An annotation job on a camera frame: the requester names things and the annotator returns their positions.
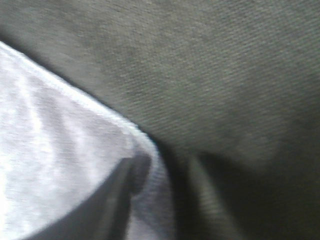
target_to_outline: white fabric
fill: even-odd
[[[50,227],[137,153],[151,164],[126,238],[173,238],[168,177],[137,126],[1,42],[0,104],[0,240]]]

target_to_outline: textured fabric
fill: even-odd
[[[123,158],[135,161],[126,239],[174,239],[167,173],[133,123],[3,43],[0,85],[1,240],[51,228],[90,198]],[[53,239],[68,238],[78,221]],[[95,235],[89,239],[105,240]]]
[[[163,145],[181,239],[316,240],[319,15],[319,0],[0,0],[0,37]]]

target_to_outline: gray fabric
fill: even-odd
[[[182,240],[317,240],[319,16],[319,0],[0,0],[0,39],[177,153]]]

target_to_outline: clothing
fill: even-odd
[[[320,2],[0,0],[0,40],[146,132],[179,239],[319,239]]]

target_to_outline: dark gray fabric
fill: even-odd
[[[176,193],[203,193],[177,201],[179,222],[190,220],[182,239],[313,240],[319,15],[318,0],[0,0],[0,38],[177,154]],[[187,171],[190,159],[207,167]],[[201,221],[184,205],[192,197]]]
[[[126,183],[132,192],[128,224],[120,231],[126,240],[174,239],[167,172],[156,147],[133,123],[2,42],[0,85],[1,240],[24,240],[51,228],[86,204],[124,158],[133,162]],[[115,197],[105,198],[112,203],[119,201]],[[97,208],[82,215],[103,215]],[[80,221],[50,239],[83,231],[77,230]],[[106,239],[103,219],[98,227],[89,239]]]

